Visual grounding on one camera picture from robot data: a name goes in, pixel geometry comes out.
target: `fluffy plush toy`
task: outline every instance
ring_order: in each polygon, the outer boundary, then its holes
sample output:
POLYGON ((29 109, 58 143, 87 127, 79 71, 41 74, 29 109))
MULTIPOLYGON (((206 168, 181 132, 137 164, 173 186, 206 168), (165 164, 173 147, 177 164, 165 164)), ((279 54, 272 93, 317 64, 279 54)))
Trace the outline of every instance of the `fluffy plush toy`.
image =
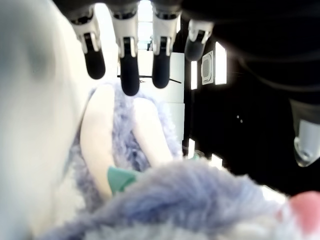
POLYGON ((246 176, 182 159, 163 106, 103 84, 71 149, 85 208, 39 240, 318 240, 320 194, 265 200, 246 176))

